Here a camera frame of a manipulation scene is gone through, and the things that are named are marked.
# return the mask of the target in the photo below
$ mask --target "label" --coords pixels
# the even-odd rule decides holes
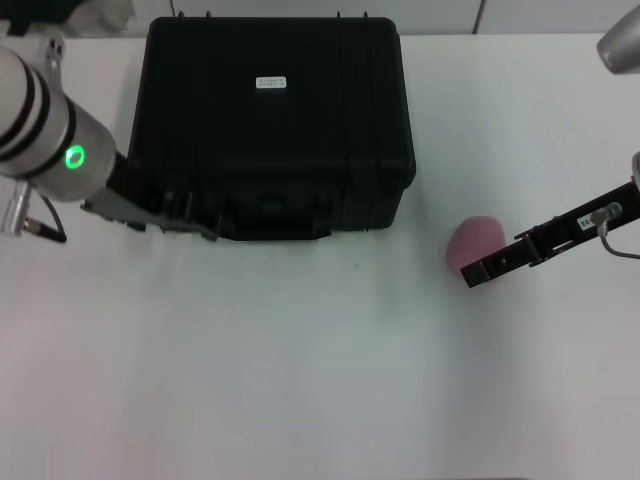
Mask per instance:
[[[580,217],[578,219],[578,225],[580,225],[582,231],[589,230],[590,228],[596,226],[596,224],[591,221],[591,214]]]
[[[287,77],[258,77],[256,78],[256,88],[258,90],[287,88]]]

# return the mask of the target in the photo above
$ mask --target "case lid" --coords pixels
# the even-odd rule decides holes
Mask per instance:
[[[386,19],[153,22],[129,159],[160,184],[406,188],[415,159]]]

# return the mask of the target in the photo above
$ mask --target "pink object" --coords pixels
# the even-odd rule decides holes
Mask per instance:
[[[493,217],[467,218],[447,247],[447,265],[462,279],[460,269],[507,246],[502,224]]]

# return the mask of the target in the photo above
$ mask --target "green indicator light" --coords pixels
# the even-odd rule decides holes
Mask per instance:
[[[67,150],[64,161],[69,170],[80,168],[84,163],[84,148],[80,145],[74,145]]]

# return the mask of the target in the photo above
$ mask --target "metal bracket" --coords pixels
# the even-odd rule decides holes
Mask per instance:
[[[29,183],[24,180],[19,180],[13,189],[13,195],[7,209],[4,213],[4,219],[2,220],[2,226],[0,227],[0,233],[10,235],[13,237],[19,237],[22,235],[25,222],[27,220],[27,213],[29,212],[29,199],[31,198],[32,188]]]
[[[529,265],[535,267],[598,236],[591,215],[612,203],[622,214],[608,223],[609,230],[640,218],[640,190],[629,182],[584,205],[518,235],[518,242],[464,267],[461,272],[470,288]]]

